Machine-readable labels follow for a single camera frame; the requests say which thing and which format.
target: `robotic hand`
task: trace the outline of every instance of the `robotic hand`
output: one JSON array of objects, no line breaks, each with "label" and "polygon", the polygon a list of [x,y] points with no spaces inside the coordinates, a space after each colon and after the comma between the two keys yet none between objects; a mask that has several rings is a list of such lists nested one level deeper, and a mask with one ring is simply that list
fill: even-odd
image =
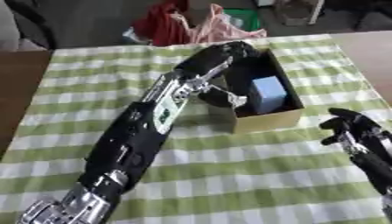
[{"label": "robotic hand", "polygon": [[247,101],[209,83],[232,63],[259,52],[241,42],[212,45],[162,74],[140,101],[110,125],[86,158],[85,171],[62,201],[38,200],[19,224],[98,224],[108,220],[151,165],[191,95],[219,107]]},{"label": "robotic hand", "polygon": [[350,160],[367,175],[375,190],[382,195],[383,211],[392,223],[392,135],[360,113],[330,108],[336,116],[320,124],[333,135],[323,145],[340,143]]}]

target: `cardboard box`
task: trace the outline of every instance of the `cardboard box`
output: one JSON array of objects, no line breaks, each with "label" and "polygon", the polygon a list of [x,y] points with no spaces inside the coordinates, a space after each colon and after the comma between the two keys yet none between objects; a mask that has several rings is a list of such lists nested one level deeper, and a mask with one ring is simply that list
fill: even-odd
[{"label": "cardboard box", "polygon": [[224,82],[228,90],[238,95],[248,95],[253,79],[274,75],[287,92],[283,106],[265,115],[258,115],[250,101],[245,106],[230,109],[231,132],[274,130],[297,124],[304,105],[272,51],[265,50],[258,59],[244,59],[235,63],[225,72]]}]

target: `checkered tablecloth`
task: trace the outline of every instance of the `checkered tablecloth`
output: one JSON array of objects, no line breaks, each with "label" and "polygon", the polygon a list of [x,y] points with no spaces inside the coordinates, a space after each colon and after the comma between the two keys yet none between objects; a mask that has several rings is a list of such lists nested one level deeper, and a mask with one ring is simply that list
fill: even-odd
[{"label": "checkered tablecloth", "polygon": [[[305,105],[297,126],[230,135],[192,101],[112,223],[387,223],[362,171],[338,145],[320,145],[330,133],[318,124],[341,107],[388,128],[388,104],[328,35],[246,41],[270,47],[282,63]],[[0,164],[0,223],[43,195],[61,199],[116,116],[204,46],[56,51]]]}]

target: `floor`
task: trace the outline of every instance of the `floor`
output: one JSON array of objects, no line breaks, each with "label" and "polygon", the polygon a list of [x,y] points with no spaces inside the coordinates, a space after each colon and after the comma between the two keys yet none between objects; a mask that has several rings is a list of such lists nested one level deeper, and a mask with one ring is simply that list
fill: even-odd
[{"label": "floor", "polygon": [[[132,21],[142,18],[149,7],[161,0],[37,0],[38,10],[54,29],[59,48],[123,45],[122,33]],[[208,13],[208,5],[224,8],[255,9],[252,0],[190,0],[190,14],[196,22]],[[353,32],[353,17],[348,12],[326,10],[315,25],[286,26],[281,24],[271,7],[258,9],[262,26],[269,36],[304,35],[312,33]],[[392,20],[371,13],[361,31],[392,30]]]}]

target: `foam block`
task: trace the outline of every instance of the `foam block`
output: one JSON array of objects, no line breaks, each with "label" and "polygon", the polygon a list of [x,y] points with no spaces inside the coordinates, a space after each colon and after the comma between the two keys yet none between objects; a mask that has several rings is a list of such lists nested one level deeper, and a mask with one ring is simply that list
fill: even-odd
[{"label": "foam block", "polygon": [[284,104],[287,93],[276,76],[252,80],[249,99],[258,114],[267,114]]}]

